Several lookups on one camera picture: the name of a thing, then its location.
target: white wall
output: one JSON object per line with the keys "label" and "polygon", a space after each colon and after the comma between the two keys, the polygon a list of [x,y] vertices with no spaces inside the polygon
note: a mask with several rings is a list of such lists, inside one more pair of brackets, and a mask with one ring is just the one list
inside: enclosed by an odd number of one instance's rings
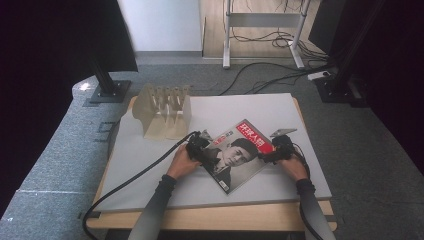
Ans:
{"label": "white wall", "polygon": [[199,0],[118,0],[134,51],[201,51]]}

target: magazine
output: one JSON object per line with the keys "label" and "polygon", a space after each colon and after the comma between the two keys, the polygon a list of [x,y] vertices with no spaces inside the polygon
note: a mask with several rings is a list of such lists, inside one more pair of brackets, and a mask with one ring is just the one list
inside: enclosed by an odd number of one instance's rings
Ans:
{"label": "magazine", "polygon": [[213,162],[204,167],[224,192],[230,194],[265,167],[258,153],[271,151],[272,143],[244,119],[204,149],[203,154]]}

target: wooden table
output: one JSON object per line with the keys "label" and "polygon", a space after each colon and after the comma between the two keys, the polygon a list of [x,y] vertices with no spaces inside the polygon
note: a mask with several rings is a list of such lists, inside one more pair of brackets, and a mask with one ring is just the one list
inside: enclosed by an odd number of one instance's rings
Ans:
{"label": "wooden table", "polygon": [[[136,97],[131,99],[128,109]],[[302,113],[295,98],[293,101],[299,115]],[[97,190],[94,202],[100,198],[107,166]],[[337,228],[336,219],[330,201],[319,201],[330,228]],[[98,218],[90,218],[90,228],[131,229],[142,212],[107,212]],[[168,230],[249,230],[249,231],[304,231],[305,226],[299,215],[299,202],[272,204],[237,205],[190,209],[168,209],[162,223],[162,229]]]}

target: gray carpet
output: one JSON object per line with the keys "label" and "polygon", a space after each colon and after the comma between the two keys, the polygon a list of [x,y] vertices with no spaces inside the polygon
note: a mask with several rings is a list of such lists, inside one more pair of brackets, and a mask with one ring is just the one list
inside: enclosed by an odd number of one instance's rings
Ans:
{"label": "gray carpet", "polygon": [[[125,113],[131,97],[145,83],[189,84],[192,95],[217,95],[242,67],[141,65],[140,73],[111,74],[114,80],[132,81],[123,103],[97,107],[83,107],[97,85],[95,78],[74,86],[68,113],[0,222],[0,238],[86,239],[79,213],[89,208],[105,169],[110,123]],[[243,94],[258,81],[289,72],[277,66],[251,66],[227,94]],[[83,83],[92,87],[79,90]],[[323,104],[306,77],[294,86],[274,84],[260,93],[291,93],[298,99],[334,196],[337,239],[424,239],[424,178],[370,109]],[[106,236],[106,231],[95,232]]]}

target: power strip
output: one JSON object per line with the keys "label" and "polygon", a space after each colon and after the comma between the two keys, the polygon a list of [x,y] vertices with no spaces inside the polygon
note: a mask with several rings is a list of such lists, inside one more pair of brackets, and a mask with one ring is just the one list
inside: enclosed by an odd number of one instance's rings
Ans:
{"label": "power strip", "polygon": [[310,81],[315,80],[315,79],[320,79],[320,78],[325,78],[325,77],[329,77],[331,74],[327,71],[323,71],[323,72],[317,72],[317,73],[313,73],[313,74],[309,74],[308,75],[308,79]]}

